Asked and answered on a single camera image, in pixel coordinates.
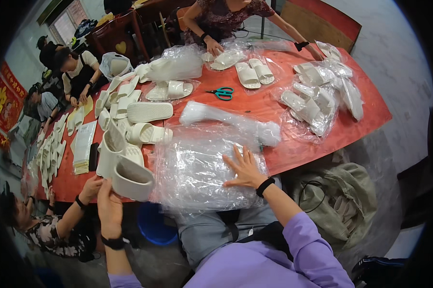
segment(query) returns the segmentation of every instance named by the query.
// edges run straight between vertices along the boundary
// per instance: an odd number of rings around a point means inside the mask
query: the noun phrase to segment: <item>black wristband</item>
[[[81,200],[79,199],[79,196],[78,196],[78,195],[75,196],[75,201],[77,202],[77,204],[80,206],[80,208],[81,208],[82,210],[85,210],[85,209],[87,208],[87,205],[85,205],[85,204],[83,204],[83,203],[81,202]]]
[[[307,45],[309,45],[309,42],[301,42],[301,43],[294,43],[295,47],[297,48],[298,52],[301,51],[301,49],[303,49],[303,47],[306,47]]]
[[[272,177],[269,177],[268,179],[266,179],[263,183],[261,183],[260,187],[258,187],[258,189],[256,190],[256,194],[261,197],[264,198],[263,196],[263,192],[264,190],[271,184],[274,184],[275,180]]]
[[[204,39],[205,37],[207,37],[207,36],[208,36],[207,33],[203,33],[202,36],[200,37],[200,40],[202,40],[202,42],[205,42],[203,39]]]
[[[122,236],[117,239],[106,239],[101,235],[101,242],[113,250],[122,250],[125,246]]]

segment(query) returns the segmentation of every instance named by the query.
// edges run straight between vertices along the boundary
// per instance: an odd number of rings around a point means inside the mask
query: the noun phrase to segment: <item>blue bucket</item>
[[[178,238],[178,229],[164,224],[160,204],[145,202],[138,208],[138,228],[141,234],[155,245],[165,246]]]

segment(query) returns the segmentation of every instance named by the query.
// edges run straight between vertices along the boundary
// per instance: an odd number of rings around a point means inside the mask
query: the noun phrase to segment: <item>concrete floor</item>
[[[393,115],[393,120],[381,129],[345,148],[350,161],[367,169],[375,182],[378,199],[378,211],[367,236],[338,256],[350,272],[364,255],[384,256],[399,235],[404,191],[400,190],[396,175],[427,156],[426,127],[433,102],[432,83],[421,47],[391,0],[325,2],[363,25],[352,56],[370,76]],[[259,32],[261,18],[249,18],[245,27]],[[265,33],[289,39],[269,20],[266,20]],[[330,157],[324,157],[307,165],[329,160]],[[288,180],[289,173],[295,170],[283,173],[283,179]],[[145,287],[179,287],[189,267],[178,244],[158,247],[140,236],[139,246],[139,249],[129,249],[128,254],[141,283]],[[57,271],[65,287],[109,287],[104,257],[83,264],[36,251],[28,255],[34,257],[35,263],[46,263]]]

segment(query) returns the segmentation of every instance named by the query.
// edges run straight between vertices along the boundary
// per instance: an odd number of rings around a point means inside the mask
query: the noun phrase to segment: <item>floral shirt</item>
[[[27,238],[31,239],[42,251],[50,252],[61,257],[79,257],[85,246],[79,235],[71,231],[68,239],[60,239],[56,225],[63,216],[43,215],[35,219],[40,220],[34,227],[26,231]]]
[[[252,15],[270,17],[274,10],[264,0],[251,0],[251,2],[239,11],[231,12],[226,0],[197,0],[202,12],[195,18],[200,28],[206,31],[206,27],[221,30],[221,39],[234,36],[233,29],[239,28],[242,22]],[[201,43],[200,37],[189,28],[185,31],[186,44]]]

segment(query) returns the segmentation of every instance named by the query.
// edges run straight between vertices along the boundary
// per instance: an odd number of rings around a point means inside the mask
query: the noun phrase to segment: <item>red table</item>
[[[340,111],[332,131],[322,144],[315,145],[311,142],[283,137],[277,147],[266,147],[264,149],[264,155],[271,175],[290,170],[332,153],[359,140],[391,120],[391,113],[375,85],[345,50],[341,48],[339,48],[339,50],[341,54],[347,57],[345,64],[351,67],[354,74],[358,76],[357,86],[365,102],[365,104],[363,104],[363,119],[357,122],[352,118],[350,112]],[[291,83],[294,75],[292,66],[307,61],[313,61],[311,55],[305,49],[299,53],[266,51],[264,55],[271,58],[285,71],[286,77],[282,81],[272,85],[272,88],[275,86],[287,86]],[[222,109],[238,111],[247,116],[259,116],[277,123],[280,123],[280,115],[286,110],[285,106],[273,99],[269,92],[270,89],[266,89],[256,95],[248,96],[238,80],[235,68],[230,68],[224,72],[212,72],[204,67],[202,77],[198,80],[201,84],[196,91],[189,97],[186,97],[181,103],[174,106],[174,116],[172,118],[165,121],[155,121],[152,122],[152,124],[157,126],[162,126],[163,123],[172,125],[179,124],[179,116],[189,100],[195,100]],[[149,83],[139,84],[137,89],[144,89],[142,87],[148,84]],[[221,101],[214,94],[204,91],[222,86],[233,87],[235,89],[231,101]],[[98,95],[93,96],[93,100],[96,102]],[[94,111],[92,111],[85,117],[84,123],[94,120],[95,115]],[[75,196],[82,190],[85,181],[95,175],[95,172],[81,175],[73,174],[73,154],[69,146],[75,134],[76,133],[69,137],[67,130],[65,131],[63,140],[67,141],[67,146],[63,155],[63,161],[58,170],[58,177],[54,178],[50,183],[56,191],[57,201],[73,202]],[[97,124],[93,142],[101,142],[102,135],[103,131]],[[153,149],[153,145],[144,145],[141,149],[144,155],[144,164],[151,170],[153,170],[154,157],[151,157],[151,151],[153,151]],[[40,198],[45,198],[41,186],[39,187],[38,195]]]

